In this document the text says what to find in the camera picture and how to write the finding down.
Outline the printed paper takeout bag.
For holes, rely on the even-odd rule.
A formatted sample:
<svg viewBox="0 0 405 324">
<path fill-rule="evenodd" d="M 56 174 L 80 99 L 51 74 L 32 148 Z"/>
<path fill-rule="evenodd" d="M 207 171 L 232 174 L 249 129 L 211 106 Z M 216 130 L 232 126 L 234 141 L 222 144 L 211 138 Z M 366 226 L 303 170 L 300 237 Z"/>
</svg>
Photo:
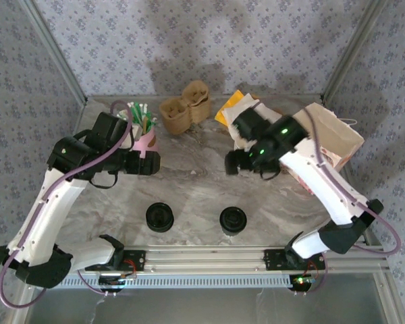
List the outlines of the printed paper takeout bag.
<svg viewBox="0 0 405 324">
<path fill-rule="evenodd" d="M 350 124 L 318 103 L 306 106 L 293 114 L 293 118 L 311 139 L 318 138 L 321 156 L 336 171 L 349 162 L 365 141 Z"/>
</svg>

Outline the black cup lid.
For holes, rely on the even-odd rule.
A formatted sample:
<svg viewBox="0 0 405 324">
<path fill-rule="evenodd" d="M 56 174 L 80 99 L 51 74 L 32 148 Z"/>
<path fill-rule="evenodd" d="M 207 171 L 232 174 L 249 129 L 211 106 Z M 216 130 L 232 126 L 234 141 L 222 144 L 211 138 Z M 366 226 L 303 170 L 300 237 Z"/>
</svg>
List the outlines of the black cup lid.
<svg viewBox="0 0 405 324">
<path fill-rule="evenodd" d="M 235 236 L 242 232 L 247 225 L 245 212 L 238 207 L 227 207 L 219 216 L 222 231 L 227 236 Z"/>
</svg>

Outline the yellow paper sheet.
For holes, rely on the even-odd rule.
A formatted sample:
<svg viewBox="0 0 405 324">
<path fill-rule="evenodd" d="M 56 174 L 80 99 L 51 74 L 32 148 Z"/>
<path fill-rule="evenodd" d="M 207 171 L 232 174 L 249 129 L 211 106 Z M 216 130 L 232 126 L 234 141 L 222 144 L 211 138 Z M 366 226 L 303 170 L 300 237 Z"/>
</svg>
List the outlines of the yellow paper sheet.
<svg viewBox="0 0 405 324">
<path fill-rule="evenodd" d="M 215 114 L 215 120 L 219 122 L 220 124 L 224 126 L 228 126 L 226 119 L 223 115 L 223 111 L 227 108 L 231 108 L 234 105 L 236 105 L 244 95 L 240 90 L 237 90 L 226 102 L 225 104 L 221 107 L 221 109 Z"/>
</svg>

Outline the pink cup of stirrer sticks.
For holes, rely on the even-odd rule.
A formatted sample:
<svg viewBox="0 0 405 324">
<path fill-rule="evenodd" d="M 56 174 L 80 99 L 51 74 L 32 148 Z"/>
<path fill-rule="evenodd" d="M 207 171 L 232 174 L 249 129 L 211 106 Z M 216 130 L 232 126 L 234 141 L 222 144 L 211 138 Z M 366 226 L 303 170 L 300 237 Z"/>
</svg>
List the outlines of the pink cup of stirrer sticks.
<svg viewBox="0 0 405 324">
<path fill-rule="evenodd" d="M 158 146 L 155 136 L 156 117 L 147 110 L 146 103 L 128 102 L 127 106 L 132 112 L 132 136 L 121 144 L 121 149 L 139 151 L 140 157 L 144 159 L 148 152 L 157 152 Z"/>
</svg>

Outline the stack of brown pulp carriers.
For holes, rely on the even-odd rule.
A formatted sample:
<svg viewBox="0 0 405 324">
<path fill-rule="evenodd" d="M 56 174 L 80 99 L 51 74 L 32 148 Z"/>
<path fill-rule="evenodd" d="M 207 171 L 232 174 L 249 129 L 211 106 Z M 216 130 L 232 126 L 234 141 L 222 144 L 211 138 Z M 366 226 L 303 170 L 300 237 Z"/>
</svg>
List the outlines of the stack of brown pulp carriers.
<svg viewBox="0 0 405 324">
<path fill-rule="evenodd" d="M 191 81 L 180 97 L 163 101 L 159 106 L 159 112 L 163 125 L 170 134 L 182 134 L 192 124 L 199 124 L 210 116 L 209 87 L 202 80 Z"/>
</svg>

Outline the stack of black cup lids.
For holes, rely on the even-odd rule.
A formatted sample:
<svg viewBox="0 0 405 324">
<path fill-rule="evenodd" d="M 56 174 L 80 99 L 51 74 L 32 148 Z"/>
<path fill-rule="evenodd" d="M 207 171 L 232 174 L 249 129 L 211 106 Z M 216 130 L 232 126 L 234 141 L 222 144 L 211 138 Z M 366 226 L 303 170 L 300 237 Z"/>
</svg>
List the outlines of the stack of black cup lids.
<svg viewBox="0 0 405 324">
<path fill-rule="evenodd" d="M 173 226 L 173 222 L 173 211 L 163 202 L 153 203 L 146 210 L 146 224 L 154 232 L 167 232 Z"/>
</svg>

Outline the small circuit board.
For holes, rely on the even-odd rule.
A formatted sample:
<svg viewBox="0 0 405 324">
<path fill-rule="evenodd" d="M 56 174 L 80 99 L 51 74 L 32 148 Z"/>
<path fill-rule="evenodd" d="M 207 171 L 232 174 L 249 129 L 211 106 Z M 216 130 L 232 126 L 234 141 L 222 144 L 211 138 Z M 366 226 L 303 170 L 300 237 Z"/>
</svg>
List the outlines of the small circuit board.
<svg viewBox="0 0 405 324">
<path fill-rule="evenodd" d="M 292 292 L 308 292 L 316 279 L 309 274 L 306 275 L 291 275 L 290 282 L 292 287 L 289 288 Z"/>
<path fill-rule="evenodd" d="M 136 279 L 136 274 L 101 274 L 98 279 L 98 286 L 103 293 L 118 293 L 122 291 L 131 281 Z"/>
</svg>

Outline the grey metal sheet panel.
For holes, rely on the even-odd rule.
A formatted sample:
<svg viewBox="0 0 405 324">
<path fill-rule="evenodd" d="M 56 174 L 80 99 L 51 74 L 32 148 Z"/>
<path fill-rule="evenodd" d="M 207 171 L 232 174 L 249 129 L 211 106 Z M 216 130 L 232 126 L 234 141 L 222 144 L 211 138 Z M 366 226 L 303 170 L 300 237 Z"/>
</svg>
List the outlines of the grey metal sheet panel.
<svg viewBox="0 0 405 324">
<path fill-rule="evenodd" d="M 88 290 L 49 292 L 24 324 L 388 324 L 380 301 L 324 289 L 298 296 L 282 289 Z"/>
</svg>

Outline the aluminium frame post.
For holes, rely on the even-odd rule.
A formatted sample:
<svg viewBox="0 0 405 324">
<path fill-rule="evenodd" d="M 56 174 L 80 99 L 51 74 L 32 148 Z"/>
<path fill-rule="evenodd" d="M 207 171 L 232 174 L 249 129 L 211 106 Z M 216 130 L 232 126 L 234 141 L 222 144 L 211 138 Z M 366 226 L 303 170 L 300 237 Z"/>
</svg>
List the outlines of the aluminium frame post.
<svg viewBox="0 0 405 324">
<path fill-rule="evenodd" d="M 331 73 L 324 91 L 321 93 L 321 102 L 325 106 L 327 106 L 334 98 L 334 95 L 340 88 L 349 69 L 352 67 L 352 64 L 360 53 L 362 46 L 371 34 L 378 17 L 388 2 L 389 0 L 369 0 L 351 39 L 345 50 L 342 52 L 335 69 Z"/>
<path fill-rule="evenodd" d="M 77 78 L 75 77 L 71 67 L 67 63 L 64 54 L 57 44 L 53 34 L 49 30 L 48 24 L 45 21 L 42 13 L 37 7 L 34 0 L 18 0 L 35 32 L 38 34 L 42 44 L 46 47 L 51 59 L 57 66 L 60 74 L 63 76 L 65 83 L 71 90 L 73 96 L 82 104 L 86 102 L 86 96 L 81 89 Z"/>
</svg>

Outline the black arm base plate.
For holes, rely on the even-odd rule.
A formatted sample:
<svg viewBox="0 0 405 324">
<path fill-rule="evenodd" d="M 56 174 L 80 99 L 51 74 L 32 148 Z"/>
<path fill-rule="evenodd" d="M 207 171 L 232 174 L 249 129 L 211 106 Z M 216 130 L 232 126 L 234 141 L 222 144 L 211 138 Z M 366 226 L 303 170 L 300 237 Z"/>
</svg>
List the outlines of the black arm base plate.
<svg viewBox="0 0 405 324">
<path fill-rule="evenodd" d="M 145 264 L 145 250 L 122 250 L 115 252 L 112 259 L 105 264 L 85 267 L 85 271 L 143 271 Z"/>
<path fill-rule="evenodd" d="M 285 249 L 266 249 L 263 253 L 266 270 L 268 271 L 304 271 L 314 264 L 318 270 L 325 270 L 325 261 L 321 253 L 315 254 L 308 259 L 303 259 L 295 252 Z"/>
</svg>

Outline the aluminium mounting rail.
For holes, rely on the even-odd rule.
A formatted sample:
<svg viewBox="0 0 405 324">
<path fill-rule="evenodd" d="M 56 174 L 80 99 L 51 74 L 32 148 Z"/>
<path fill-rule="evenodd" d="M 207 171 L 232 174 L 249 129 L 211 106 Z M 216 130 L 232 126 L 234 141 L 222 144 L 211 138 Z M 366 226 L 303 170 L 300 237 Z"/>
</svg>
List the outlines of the aluminium mounting rail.
<svg viewBox="0 0 405 324">
<path fill-rule="evenodd" d="M 268 246 L 132 246 L 126 250 L 145 250 L 145 264 L 140 273 L 155 274 L 245 274 L 267 272 L 263 253 Z M 309 263 L 304 271 L 273 271 L 299 274 L 318 273 L 376 273 L 388 272 L 385 257 L 353 248 L 346 254 L 326 252 L 325 270 Z"/>
</svg>

